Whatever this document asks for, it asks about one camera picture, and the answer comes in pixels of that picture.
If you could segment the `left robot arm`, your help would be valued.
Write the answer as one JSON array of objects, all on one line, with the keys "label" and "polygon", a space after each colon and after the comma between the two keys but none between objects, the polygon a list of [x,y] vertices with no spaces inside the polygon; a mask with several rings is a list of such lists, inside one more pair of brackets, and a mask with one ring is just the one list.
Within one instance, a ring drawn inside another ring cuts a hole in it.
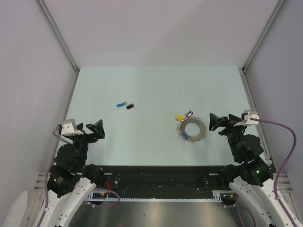
[{"label": "left robot arm", "polygon": [[87,124],[62,121],[53,135],[64,142],[45,174],[45,198],[35,227],[67,227],[84,199],[105,183],[104,170],[86,165],[89,144],[105,138],[103,121]]}]

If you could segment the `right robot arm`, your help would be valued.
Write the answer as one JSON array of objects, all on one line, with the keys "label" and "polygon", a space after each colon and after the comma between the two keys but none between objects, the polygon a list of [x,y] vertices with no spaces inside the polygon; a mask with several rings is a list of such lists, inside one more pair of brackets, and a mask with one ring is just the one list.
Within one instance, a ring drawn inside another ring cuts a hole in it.
[{"label": "right robot arm", "polygon": [[277,183],[282,170],[274,174],[260,157],[264,151],[260,138],[245,134],[247,127],[260,122],[273,125],[277,123],[262,120],[253,111],[244,111],[241,117],[232,114],[218,117],[214,113],[209,117],[209,130],[223,128],[219,135],[227,137],[233,159],[238,163],[238,166],[230,164],[219,172],[219,186],[236,192],[252,211],[258,213],[267,227],[301,227],[302,222],[278,190]]}]

